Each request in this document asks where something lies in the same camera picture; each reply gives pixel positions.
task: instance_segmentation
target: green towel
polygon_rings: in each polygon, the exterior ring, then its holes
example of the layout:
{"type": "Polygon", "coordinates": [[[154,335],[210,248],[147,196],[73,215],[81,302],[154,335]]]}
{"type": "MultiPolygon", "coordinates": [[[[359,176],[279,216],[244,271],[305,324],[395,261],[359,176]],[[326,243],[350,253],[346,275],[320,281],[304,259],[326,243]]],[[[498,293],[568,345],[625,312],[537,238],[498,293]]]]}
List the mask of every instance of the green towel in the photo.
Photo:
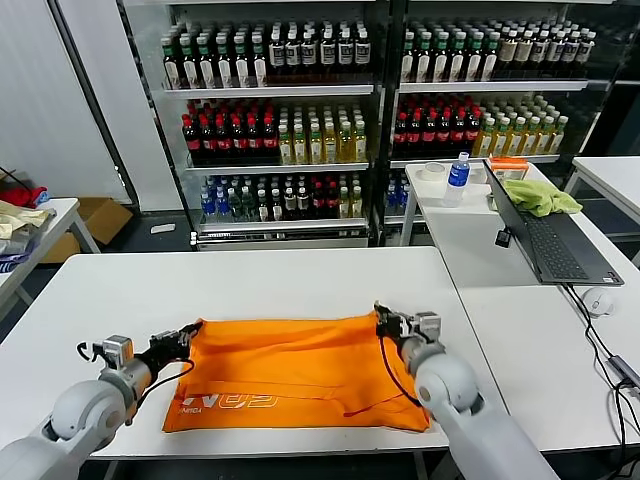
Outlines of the green towel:
{"type": "Polygon", "coordinates": [[[582,205],[555,185],[539,180],[505,180],[504,188],[511,201],[536,217],[550,213],[578,213],[582,205]]]}

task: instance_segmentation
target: cardboard box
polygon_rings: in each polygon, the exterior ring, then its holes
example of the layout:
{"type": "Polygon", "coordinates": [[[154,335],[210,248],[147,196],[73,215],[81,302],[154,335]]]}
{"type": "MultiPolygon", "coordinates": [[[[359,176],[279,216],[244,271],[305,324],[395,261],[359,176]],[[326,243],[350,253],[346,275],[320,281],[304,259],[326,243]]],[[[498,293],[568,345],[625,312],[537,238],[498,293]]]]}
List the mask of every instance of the cardboard box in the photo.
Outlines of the cardboard box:
{"type": "MultiPolygon", "coordinates": [[[[110,198],[80,197],[78,201],[80,217],[84,220],[91,236],[102,245],[108,245],[133,217],[129,210],[110,198]]],[[[60,237],[40,263],[64,263],[67,258],[80,252],[80,244],[75,236],[67,232],[60,237]]]]}

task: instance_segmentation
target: orange fabric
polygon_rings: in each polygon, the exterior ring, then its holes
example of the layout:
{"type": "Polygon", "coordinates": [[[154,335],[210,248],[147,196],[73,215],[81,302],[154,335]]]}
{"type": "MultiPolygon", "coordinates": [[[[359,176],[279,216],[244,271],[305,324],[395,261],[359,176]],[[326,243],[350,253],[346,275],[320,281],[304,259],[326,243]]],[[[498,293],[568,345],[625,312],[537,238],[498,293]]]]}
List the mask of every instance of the orange fabric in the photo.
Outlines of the orange fabric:
{"type": "MultiPolygon", "coordinates": [[[[232,427],[388,426],[422,432],[423,409],[385,370],[377,316],[341,320],[205,321],[191,345],[165,432],[232,427]]],[[[413,380],[385,339],[405,389],[413,380]]]]}

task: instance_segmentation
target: water bottle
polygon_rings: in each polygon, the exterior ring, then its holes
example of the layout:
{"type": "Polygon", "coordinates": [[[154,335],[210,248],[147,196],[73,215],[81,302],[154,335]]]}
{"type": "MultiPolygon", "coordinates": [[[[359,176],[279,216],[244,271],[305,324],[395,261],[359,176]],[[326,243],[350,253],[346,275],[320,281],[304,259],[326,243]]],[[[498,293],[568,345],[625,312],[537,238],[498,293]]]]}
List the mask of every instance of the water bottle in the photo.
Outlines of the water bottle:
{"type": "Polygon", "coordinates": [[[467,185],[469,178],[469,154],[460,152],[458,159],[451,164],[449,172],[449,180],[447,181],[447,190],[442,198],[442,205],[445,207],[457,207],[462,201],[464,187],[467,185]]]}

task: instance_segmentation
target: white computer mouse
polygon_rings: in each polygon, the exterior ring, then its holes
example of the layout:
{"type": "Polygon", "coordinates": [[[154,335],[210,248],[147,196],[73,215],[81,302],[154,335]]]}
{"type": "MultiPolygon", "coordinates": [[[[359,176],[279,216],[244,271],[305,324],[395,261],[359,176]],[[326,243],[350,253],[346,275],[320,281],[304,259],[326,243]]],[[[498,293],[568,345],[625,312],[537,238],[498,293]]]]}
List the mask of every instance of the white computer mouse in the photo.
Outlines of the white computer mouse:
{"type": "Polygon", "coordinates": [[[602,287],[593,287],[584,292],[582,294],[582,301],[593,318],[611,315],[613,313],[613,298],[611,294],[602,287]]]}

